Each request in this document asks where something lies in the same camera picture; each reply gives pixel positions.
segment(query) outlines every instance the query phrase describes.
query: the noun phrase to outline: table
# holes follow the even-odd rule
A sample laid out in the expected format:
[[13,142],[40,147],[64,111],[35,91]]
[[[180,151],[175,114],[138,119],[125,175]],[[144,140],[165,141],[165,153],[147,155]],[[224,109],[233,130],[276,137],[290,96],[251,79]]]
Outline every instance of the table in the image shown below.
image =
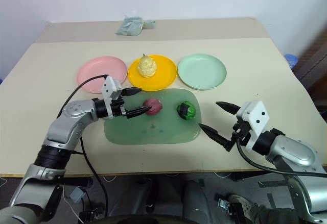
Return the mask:
[[[34,162],[49,125],[77,86],[76,74],[85,62],[100,56],[116,56],[129,66],[143,53],[164,55],[176,64],[193,53],[216,56],[227,68],[227,78],[219,87],[194,90],[179,77],[169,87],[193,92],[204,124],[230,138],[236,117],[215,102],[241,106],[260,99],[270,116],[266,129],[275,127],[288,137],[311,144],[318,150],[322,163],[327,163],[326,123],[255,19],[159,20],[155,29],[143,30],[136,37],[116,36],[120,24],[50,24],[26,51],[0,85],[1,176],[22,176]],[[127,79],[123,87],[129,86]],[[81,90],[74,99],[100,96]],[[100,119],[83,134],[89,159],[100,174],[253,170],[236,146],[228,153],[203,132],[188,143],[124,146],[107,141],[103,124]],[[248,155],[271,166],[259,154]],[[72,155],[66,173],[88,175],[91,171],[83,156]]]

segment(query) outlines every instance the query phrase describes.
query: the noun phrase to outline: black cable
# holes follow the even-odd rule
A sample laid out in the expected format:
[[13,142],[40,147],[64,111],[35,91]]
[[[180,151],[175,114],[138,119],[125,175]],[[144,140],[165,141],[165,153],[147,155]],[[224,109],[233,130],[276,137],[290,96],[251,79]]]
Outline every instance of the black cable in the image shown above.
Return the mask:
[[81,198],[81,201],[82,201],[82,207],[83,207],[82,211],[84,211],[84,200],[83,200],[83,198]]
[[85,85],[86,83],[88,83],[88,82],[90,82],[90,81],[92,81],[92,80],[95,80],[95,79],[99,79],[99,78],[104,78],[104,79],[106,79],[108,77],[108,75],[106,75],[106,74],[103,74],[103,75],[99,75],[99,76],[95,76],[95,77],[92,77],[92,78],[90,78],[90,79],[88,79],[88,80],[85,80],[82,84],[80,84],[79,86],[77,86],[77,88],[72,92],[72,94],[67,98],[67,100],[65,101],[65,103],[62,105],[62,107],[61,107],[61,109],[60,109],[60,111],[59,111],[59,113],[58,113],[58,116],[57,116],[57,118],[61,115],[61,113],[62,113],[62,110],[63,110],[63,108],[67,105],[67,103],[72,99],[72,97],[75,95],[75,93],[83,86],[83,85]]
[[86,196],[87,196],[87,198],[88,198],[88,203],[90,204],[90,208],[91,208],[91,210],[94,210],[94,209],[93,209],[93,206],[92,206],[92,202],[91,202],[91,200],[90,200],[90,196],[88,195],[88,192],[86,191],[86,189],[84,189],[84,191],[85,191]]
[[105,188],[105,186],[103,185],[103,183],[102,183],[102,181],[101,181],[99,175],[98,175],[97,172],[94,170],[93,166],[91,165],[91,163],[90,163],[90,161],[89,161],[89,159],[88,159],[88,157],[87,157],[87,155],[86,155],[86,152],[85,152],[85,148],[84,148],[84,143],[83,143],[83,139],[82,139],[82,137],[81,137],[80,141],[81,141],[81,147],[82,147],[82,151],[83,151],[83,153],[84,153],[85,161],[86,161],[86,163],[88,164],[88,166],[90,167],[90,169],[92,170],[94,176],[96,177],[96,179],[97,179],[98,182],[100,183],[100,186],[101,186],[101,188],[102,188],[102,190],[103,190],[103,193],[104,193],[104,196],[105,196],[105,213],[104,213],[104,215],[105,215],[105,217],[107,217],[107,216],[108,216],[108,205],[109,205],[109,200],[108,200],[108,193],[107,193],[107,190],[106,190],[106,188]]
[[78,151],[72,151],[72,154],[79,154],[79,155],[83,155],[83,153],[78,152]]
[[292,176],[306,176],[306,177],[324,177],[327,178],[327,174],[323,174],[323,173],[314,173],[314,172],[301,172],[301,171],[284,171],[284,170],[278,170],[278,169],[274,169],[274,168],[269,168],[269,167],[265,167],[263,165],[257,164],[255,162],[253,162],[252,160],[250,160],[243,152],[242,148],[241,148],[241,139],[237,139],[236,140],[236,146],[237,149],[240,153],[240,155],[242,156],[242,158],[248,162],[250,165],[258,168],[258,169],[262,169],[262,170],[266,170],[266,171],[270,171],[273,173],[277,173],[277,174],[282,174],[282,175],[292,175]]
[[[99,76],[95,76],[95,77],[92,77],[92,78],[90,78],[90,79],[84,81],[82,84],[80,84],[80,85],[79,85],[79,86],[78,86],[78,87],[77,87],[77,88],[76,88],[76,89],[71,93],[71,95],[67,98],[67,100],[65,101],[65,103],[62,105],[62,107],[61,107],[61,109],[60,109],[60,111],[59,111],[59,113],[58,113],[57,118],[61,115],[63,108],[68,104],[68,102],[72,99],[72,97],[75,95],[75,93],[76,93],[76,92],[77,92],[77,91],[78,91],[78,90],[79,90],[83,85],[85,85],[86,83],[88,83],[88,82],[90,82],[90,81],[92,81],[92,80],[99,79],[99,78],[104,78],[104,79],[106,79],[107,77],[108,77],[108,75],[106,75],[106,74],[99,75]],[[86,155],[86,152],[85,152],[85,149],[84,149],[84,144],[83,144],[83,139],[82,139],[82,137],[80,138],[80,141],[81,141],[81,146],[82,146],[82,150],[83,150],[83,155],[84,155],[85,161],[86,161],[86,163],[88,164],[88,166],[90,167],[90,169],[92,170],[94,176],[95,176],[96,179],[98,180],[98,182],[99,182],[99,184],[100,184],[100,186],[101,186],[101,188],[102,188],[102,190],[103,190],[103,193],[104,193],[104,196],[105,196],[105,213],[104,213],[104,215],[105,215],[105,217],[107,217],[107,216],[108,216],[108,208],[109,208],[109,207],[108,207],[109,200],[108,200],[108,193],[107,193],[107,190],[106,190],[106,188],[104,187],[104,185],[103,185],[103,183],[102,183],[102,181],[101,181],[99,175],[97,174],[96,170],[93,168],[93,166],[91,165],[90,161],[89,161],[88,158],[87,158],[87,155]]]

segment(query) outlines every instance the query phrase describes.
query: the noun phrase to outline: wire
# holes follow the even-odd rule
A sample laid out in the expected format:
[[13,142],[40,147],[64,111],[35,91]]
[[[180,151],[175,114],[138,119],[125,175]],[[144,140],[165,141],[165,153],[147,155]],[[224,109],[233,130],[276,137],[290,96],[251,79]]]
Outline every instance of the wire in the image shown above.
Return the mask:
[[103,177],[103,179],[104,179],[105,182],[113,182],[116,178],[117,178],[117,176],[114,176],[112,179],[107,180],[106,177]]
[[314,173],[314,172],[301,172],[301,171],[284,171],[284,170],[278,170],[278,169],[274,169],[274,168],[269,168],[269,167],[265,167],[263,165],[257,164],[255,162],[253,162],[252,160],[250,160],[243,152],[242,148],[241,148],[241,140],[238,138],[236,140],[236,146],[237,149],[240,153],[240,155],[242,156],[242,158],[248,162],[250,165],[258,168],[258,169],[262,169],[262,170],[266,170],[266,171],[270,171],[273,173],[277,173],[277,174],[282,174],[282,175],[292,175],[292,176],[306,176],[306,177],[324,177],[327,178],[327,174],[323,174],[323,173]]
[[79,155],[83,155],[83,153],[78,152],[78,151],[72,151],[72,154],[79,154]]
[[91,210],[93,210],[93,206],[92,206],[92,202],[90,200],[90,196],[88,195],[88,192],[86,191],[86,189],[84,189],[84,191],[85,191],[87,199],[88,199],[88,204],[90,205]]
[[83,139],[82,137],[80,138],[80,141],[81,141],[81,147],[82,147],[82,151],[84,153],[84,158],[85,158],[85,161],[86,163],[88,164],[88,166],[90,167],[91,171],[93,172],[94,176],[96,177],[96,179],[98,180],[102,190],[103,190],[103,193],[104,193],[104,197],[105,197],[105,212],[104,212],[104,216],[107,217],[108,216],[108,205],[109,205],[109,200],[108,200],[108,193],[107,193],[107,190],[105,188],[105,186],[103,185],[103,182],[101,181],[99,175],[97,174],[97,172],[95,171],[95,169],[93,168],[93,166],[91,165],[87,155],[86,155],[86,152],[85,152],[85,148],[84,148],[84,143],[83,143]]
[[74,211],[73,207],[70,205],[70,203],[69,203],[69,202],[66,200],[66,198],[65,198],[65,185],[63,185],[63,195],[62,195],[62,198],[63,198],[63,200],[64,200],[64,201],[69,205],[69,207],[71,208],[73,214],[76,215],[77,219],[79,219],[79,221],[80,221],[81,223],[84,224],[84,222],[83,222],[83,221],[81,220],[81,218],[76,214],[76,212]]
[[3,182],[3,183],[0,185],[0,187],[4,186],[4,185],[8,182],[8,180],[5,179],[5,178],[0,177],[0,179],[3,180],[3,181],[5,181],[5,182]]
[[165,176],[166,176],[166,177],[176,177],[176,176],[178,176],[178,175],[179,175],[179,173],[177,173],[177,174],[174,174],[174,175],[165,174]]
[[[103,75],[99,75],[99,76],[95,76],[95,77],[92,77],[86,81],[84,81],[82,84],[80,84],[71,94],[70,96],[67,98],[67,100],[65,101],[65,103],[62,105],[59,113],[58,113],[58,116],[57,118],[61,115],[62,113],[62,110],[63,108],[68,104],[68,102],[72,99],[72,97],[75,95],[75,93],[83,86],[85,85],[86,83],[92,81],[92,80],[95,80],[95,79],[99,79],[99,78],[104,78],[106,79],[108,77],[108,75],[106,74],[103,74]],[[80,141],[81,141],[81,146],[82,146],[82,149],[83,149],[83,155],[84,155],[84,158],[85,158],[85,161],[86,163],[88,164],[88,166],[90,167],[90,169],[92,170],[94,176],[96,177],[96,179],[98,180],[102,190],[103,190],[103,193],[104,193],[104,196],[105,196],[105,214],[104,216],[107,217],[108,216],[108,203],[109,203],[109,200],[108,200],[108,193],[107,193],[107,190],[106,188],[104,187],[99,175],[97,174],[96,170],[93,168],[93,166],[91,165],[90,161],[88,160],[87,158],[87,155],[86,155],[86,151],[85,151],[85,148],[84,148],[84,144],[83,144],[83,139],[82,137],[80,138]]]
[[214,174],[215,174],[216,176],[218,176],[219,178],[227,178],[227,177],[229,177],[229,176],[231,175],[231,172],[230,172],[228,175],[224,176],[224,177],[218,175],[216,172],[214,172]]
[[83,200],[83,198],[81,198],[81,202],[82,202],[82,211],[84,211],[84,200]]
[[59,111],[59,113],[58,113],[58,116],[57,116],[57,118],[61,115],[61,113],[62,113],[62,110],[63,110],[63,108],[67,105],[67,103],[72,99],[72,97],[75,95],[75,93],[83,86],[83,85],[85,85],[86,83],[88,83],[88,82],[90,82],[90,81],[92,81],[92,80],[95,80],[95,79],[99,79],[99,78],[104,78],[104,79],[106,79],[108,77],[108,75],[106,75],[106,74],[103,74],[103,75],[99,75],[99,76],[95,76],[95,77],[92,77],[92,78],[90,78],[90,79],[88,79],[88,80],[85,80],[82,84],[80,84],[79,86],[77,86],[77,88],[71,93],[71,95],[67,98],[67,100],[65,101],[65,103],[62,105],[62,107],[61,107],[61,109],[60,109],[60,111]]

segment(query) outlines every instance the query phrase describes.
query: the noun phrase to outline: person's foot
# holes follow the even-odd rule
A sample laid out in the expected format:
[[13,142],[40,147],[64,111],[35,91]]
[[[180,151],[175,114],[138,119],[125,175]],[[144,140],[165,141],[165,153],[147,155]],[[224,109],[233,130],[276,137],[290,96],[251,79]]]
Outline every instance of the person's foot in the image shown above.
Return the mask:
[[239,196],[239,195],[235,195],[235,194],[228,196],[228,201],[230,203],[241,203],[245,218],[248,218],[249,220],[251,220],[250,211],[254,207],[253,203],[251,203],[246,198]]

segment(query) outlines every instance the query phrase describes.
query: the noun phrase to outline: cutting board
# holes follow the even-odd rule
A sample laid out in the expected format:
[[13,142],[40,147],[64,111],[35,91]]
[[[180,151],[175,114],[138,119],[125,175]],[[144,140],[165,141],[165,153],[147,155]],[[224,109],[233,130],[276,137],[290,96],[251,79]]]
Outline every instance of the cutting board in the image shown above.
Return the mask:
[[[127,119],[115,117],[105,119],[106,138],[120,145],[173,144],[194,140],[200,133],[201,111],[196,97],[184,89],[164,89],[156,92],[141,91],[124,97],[127,110],[142,106],[149,98],[161,101],[162,110],[155,115],[142,114]],[[177,106],[183,101],[191,102],[196,108],[193,119],[184,120],[177,113]]]

